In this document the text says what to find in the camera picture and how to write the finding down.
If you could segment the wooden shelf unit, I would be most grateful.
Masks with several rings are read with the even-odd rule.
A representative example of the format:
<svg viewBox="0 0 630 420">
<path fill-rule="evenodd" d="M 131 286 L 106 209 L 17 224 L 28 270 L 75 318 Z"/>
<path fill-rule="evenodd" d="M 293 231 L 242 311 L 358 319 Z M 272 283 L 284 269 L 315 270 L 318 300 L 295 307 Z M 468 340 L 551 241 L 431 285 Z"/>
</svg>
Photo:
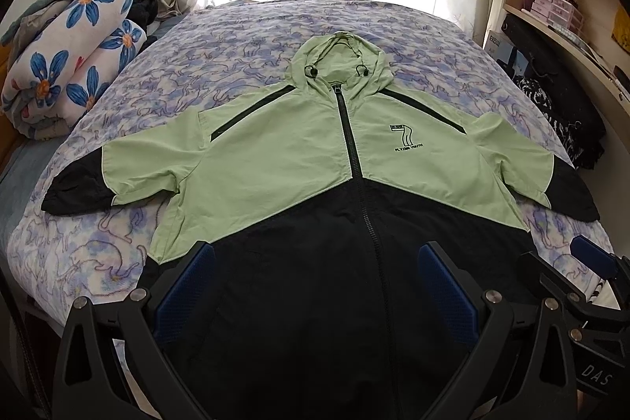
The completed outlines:
<svg viewBox="0 0 630 420">
<path fill-rule="evenodd" d="M 571 0 L 584 16 L 580 34 L 588 45 L 585 52 L 542 23 L 529 12 L 522 11 L 523 0 L 502 0 L 492 14 L 491 29 L 497 31 L 508 14 L 535 31 L 544 46 L 557 52 L 576 76 L 585 93 L 604 116 L 624 146 L 629 145 L 629 91 L 613 74 L 615 68 L 629 71 L 629 53 L 612 38 L 612 29 L 619 0 Z"/>
</svg>

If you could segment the dark clothes pile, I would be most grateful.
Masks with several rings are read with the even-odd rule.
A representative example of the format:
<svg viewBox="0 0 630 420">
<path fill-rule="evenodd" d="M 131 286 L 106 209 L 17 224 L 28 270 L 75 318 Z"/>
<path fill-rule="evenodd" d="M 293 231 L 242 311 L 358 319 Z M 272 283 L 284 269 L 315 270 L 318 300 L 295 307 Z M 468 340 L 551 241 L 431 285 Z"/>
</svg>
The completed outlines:
<svg viewBox="0 0 630 420">
<path fill-rule="evenodd" d="M 127 19 L 137 24 L 143 31 L 153 23 L 158 14 L 158 0 L 132 0 Z"/>
</svg>

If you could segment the blue cat print blanket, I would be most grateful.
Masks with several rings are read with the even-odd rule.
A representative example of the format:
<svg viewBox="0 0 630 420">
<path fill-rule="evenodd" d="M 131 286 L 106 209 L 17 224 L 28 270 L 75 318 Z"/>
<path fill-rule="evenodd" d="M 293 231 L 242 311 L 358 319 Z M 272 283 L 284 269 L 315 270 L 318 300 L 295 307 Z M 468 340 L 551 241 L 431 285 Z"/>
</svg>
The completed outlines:
<svg viewBox="0 0 630 420">
<path fill-rule="evenodd" d="M 387 57 L 395 84 L 472 116 L 495 113 L 570 164 L 549 122 L 498 64 L 454 23 L 369 1 L 243 3 L 187 16 L 138 56 L 48 160 L 6 245 L 11 271 L 36 304 L 64 323 L 76 298 L 118 301 L 143 280 L 168 192 L 85 214 L 42 208 L 58 173 L 110 141 L 162 126 L 189 109 L 206 111 L 283 82 L 311 38 L 349 33 Z M 610 244 L 599 217 L 584 223 L 517 198 L 534 250 L 588 298 L 602 280 L 569 253 L 577 235 Z"/>
</svg>

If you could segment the white blue flower quilt roll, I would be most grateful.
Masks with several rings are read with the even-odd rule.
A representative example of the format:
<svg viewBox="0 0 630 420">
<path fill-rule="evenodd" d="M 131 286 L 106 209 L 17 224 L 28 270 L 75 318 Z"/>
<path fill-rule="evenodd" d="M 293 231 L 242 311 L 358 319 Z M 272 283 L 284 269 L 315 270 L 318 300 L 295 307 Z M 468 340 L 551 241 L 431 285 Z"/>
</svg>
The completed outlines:
<svg viewBox="0 0 630 420">
<path fill-rule="evenodd" d="M 7 71 L 2 112 L 32 140 L 61 137 L 138 55 L 146 33 L 128 18 L 133 0 L 72 0 Z"/>
</svg>

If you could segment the white cardboard box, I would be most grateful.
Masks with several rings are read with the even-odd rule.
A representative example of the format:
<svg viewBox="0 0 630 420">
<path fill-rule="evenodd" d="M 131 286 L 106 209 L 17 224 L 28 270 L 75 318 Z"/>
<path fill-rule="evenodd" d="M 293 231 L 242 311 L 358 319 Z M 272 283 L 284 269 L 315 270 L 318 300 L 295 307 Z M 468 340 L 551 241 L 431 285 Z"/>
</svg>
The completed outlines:
<svg viewBox="0 0 630 420">
<path fill-rule="evenodd" d="M 507 64 L 513 52 L 513 43 L 503 32 L 490 30 L 487 33 L 484 50 L 493 60 Z"/>
</svg>

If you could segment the green and black hooded jacket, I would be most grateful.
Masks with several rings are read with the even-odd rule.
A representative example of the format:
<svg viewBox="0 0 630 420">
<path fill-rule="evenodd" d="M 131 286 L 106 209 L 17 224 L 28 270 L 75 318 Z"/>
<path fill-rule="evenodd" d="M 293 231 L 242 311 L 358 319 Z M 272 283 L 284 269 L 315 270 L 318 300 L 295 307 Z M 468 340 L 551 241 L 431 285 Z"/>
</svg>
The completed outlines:
<svg viewBox="0 0 630 420">
<path fill-rule="evenodd" d="M 199 298 L 161 333 L 214 419 L 410 419 L 468 354 L 419 265 L 439 244 L 483 289 L 529 303 L 534 250 L 518 197 L 599 213 L 576 170 L 495 113 L 394 81 L 359 36 L 309 39 L 278 84 L 120 137 L 51 182 L 45 212 L 170 201 L 144 268 L 210 245 Z"/>
</svg>

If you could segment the black white patterned cloth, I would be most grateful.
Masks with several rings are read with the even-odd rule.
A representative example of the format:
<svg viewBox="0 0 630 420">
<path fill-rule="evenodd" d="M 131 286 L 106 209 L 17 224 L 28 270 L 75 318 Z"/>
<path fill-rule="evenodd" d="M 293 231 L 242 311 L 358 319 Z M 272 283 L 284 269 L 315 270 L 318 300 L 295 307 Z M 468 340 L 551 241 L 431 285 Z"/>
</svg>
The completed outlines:
<svg viewBox="0 0 630 420">
<path fill-rule="evenodd" d="M 515 83 L 552 126 L 576 168 L 594 170 L 604 154 L 606 127 L 579 83 L 561 74 L 513 74 Z"/>
</svg>

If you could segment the pink storage boxes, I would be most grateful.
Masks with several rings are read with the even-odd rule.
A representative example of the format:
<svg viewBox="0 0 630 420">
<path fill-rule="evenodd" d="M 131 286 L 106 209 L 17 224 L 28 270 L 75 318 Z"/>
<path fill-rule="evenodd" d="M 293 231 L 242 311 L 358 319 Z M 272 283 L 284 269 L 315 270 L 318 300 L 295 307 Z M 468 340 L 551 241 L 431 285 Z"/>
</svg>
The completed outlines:
<svg viewBox="0 0 630 420">
<path fill-rule="evenodd" d="M 521 9 L 548 26 L 556 24 L 576 34 L 583 30 L 584 16 L 568 0 L 523 0 Z"/>
</svg>

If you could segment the yellow paper bag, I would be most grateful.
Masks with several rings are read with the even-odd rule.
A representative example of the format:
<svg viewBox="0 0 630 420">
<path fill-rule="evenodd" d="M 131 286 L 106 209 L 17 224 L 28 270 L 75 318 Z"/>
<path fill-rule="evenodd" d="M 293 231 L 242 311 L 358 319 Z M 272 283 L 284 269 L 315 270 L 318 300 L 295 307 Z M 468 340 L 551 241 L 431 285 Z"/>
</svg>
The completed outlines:
<svg viewBox="0 0 630 420">
<path fill-rule="evenodd" d="M 622 5 L 617 7 L 613 22 L 612 38 L 624 52 L 630 53 L 630 16 Z"/>
</svg>

